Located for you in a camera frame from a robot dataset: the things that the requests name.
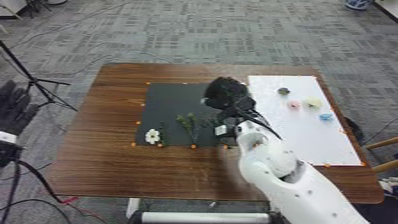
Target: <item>wall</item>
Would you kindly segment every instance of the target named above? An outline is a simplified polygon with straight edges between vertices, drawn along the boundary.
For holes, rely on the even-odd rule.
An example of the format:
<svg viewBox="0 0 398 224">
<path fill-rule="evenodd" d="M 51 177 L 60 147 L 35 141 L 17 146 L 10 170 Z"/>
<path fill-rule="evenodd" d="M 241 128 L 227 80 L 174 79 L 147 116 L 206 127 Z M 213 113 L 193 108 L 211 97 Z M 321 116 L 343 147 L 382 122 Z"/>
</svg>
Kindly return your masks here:
<svg viewBox="0 0 398 224">
<path fill-rule="evenodd" d="M 0 0 L 0 4 L 5 5 L 14 12 L 21 10 L 21 8 L 26 6 L 25 0 Z M 0 16 L 12 16 L 9 11 L 0 8 Z"/>
</svg>

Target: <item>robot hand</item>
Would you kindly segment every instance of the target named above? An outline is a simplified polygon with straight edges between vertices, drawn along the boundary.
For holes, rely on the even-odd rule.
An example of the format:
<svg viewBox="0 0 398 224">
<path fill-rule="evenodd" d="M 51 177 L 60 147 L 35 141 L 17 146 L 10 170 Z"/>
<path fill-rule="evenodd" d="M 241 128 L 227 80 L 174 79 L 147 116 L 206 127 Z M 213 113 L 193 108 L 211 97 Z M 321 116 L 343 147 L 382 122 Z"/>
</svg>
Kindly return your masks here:
<svg viewBox="0 0 398 224">
<path fill-rule="evenodd" d="M 39 106 L 30 104 L 30 95 L 9 81 L 0 88 L 0 167 L 19 156 L 17 136 L 28 126 Z"/>
</svg>

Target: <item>carpet floor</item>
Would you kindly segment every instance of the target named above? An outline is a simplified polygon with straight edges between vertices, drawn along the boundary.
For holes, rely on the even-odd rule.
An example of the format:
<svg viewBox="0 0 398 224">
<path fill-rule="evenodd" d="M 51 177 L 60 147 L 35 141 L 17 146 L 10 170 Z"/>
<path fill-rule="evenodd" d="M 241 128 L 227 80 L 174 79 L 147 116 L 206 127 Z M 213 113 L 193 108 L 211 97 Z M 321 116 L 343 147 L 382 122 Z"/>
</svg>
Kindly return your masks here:
<svg viewBox="0 0 398 224">
<path fill-rule="evenodd" d="M 0 39 L 39 78 L 71 83 L 57 93 L 80 107 L 101 65 L 119 62 L 176 64 L 311 65 L 321 72 L 343 114 L 369 137 L 398 117 L 398 26 L 375 7 L 344 8 L 343 0 L 71 0 L 0 20 L 9 35 Z M 26 85 L 3 59 L 0 84 Z M 32 92 L 33 99 L 42 96 Z M 57 156 L 76 113 L 49 105 L 21 135 L 23 160 L 35 167 Z M 398 136 L 392 123 L 376 140 Z M 369 164 L 392 159 L 398 148 L 366 153 Z M 12 166 L 1 170 L 9 177 Z M 5 203 L 10 181 L 0 181 Z M 32 175 L 23 175 L 16 200 L 51 200 Z M 76 206 L 101 214 L 108 223 L 126 223 L 128 199 L 80 198 Z M 263 203 L 145 200 L 151 211 L 261 212 Z M 101 223 L 64 206 L 73 223 Z M 14 206 L 9 223 L 65 223 L 53 208 L 37 202 Z"/>
</svg>

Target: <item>white flower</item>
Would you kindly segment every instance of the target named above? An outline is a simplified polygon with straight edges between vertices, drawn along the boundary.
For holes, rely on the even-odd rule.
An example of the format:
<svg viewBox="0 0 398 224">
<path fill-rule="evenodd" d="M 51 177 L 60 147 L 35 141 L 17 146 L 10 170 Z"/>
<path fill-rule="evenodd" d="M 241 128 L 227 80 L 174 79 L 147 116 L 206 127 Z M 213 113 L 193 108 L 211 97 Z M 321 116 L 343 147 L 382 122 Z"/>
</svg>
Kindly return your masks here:
<svg viewBox="0 0 398 224">
<path fill-rule="evenodd" d="M 145 142 L 154 145 L 154 142 L 160 140 L 160 133 L 154 129 L 151 129 L 145 133 Z"/>
</svg>

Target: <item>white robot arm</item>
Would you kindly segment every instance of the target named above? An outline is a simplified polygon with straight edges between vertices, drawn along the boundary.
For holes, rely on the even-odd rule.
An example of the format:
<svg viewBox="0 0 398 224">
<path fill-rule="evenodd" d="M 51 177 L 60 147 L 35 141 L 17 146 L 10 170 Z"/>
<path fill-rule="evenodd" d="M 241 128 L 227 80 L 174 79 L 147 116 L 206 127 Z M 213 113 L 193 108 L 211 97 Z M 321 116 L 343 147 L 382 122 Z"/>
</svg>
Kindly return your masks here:
<svg viewBox="0 0 398 224">
<path fill-rule="evenodd" d="M 252 121 L 236 127 L 240 172 L 291 224 L 367 223 L 332 182 Z"/>
</svg>

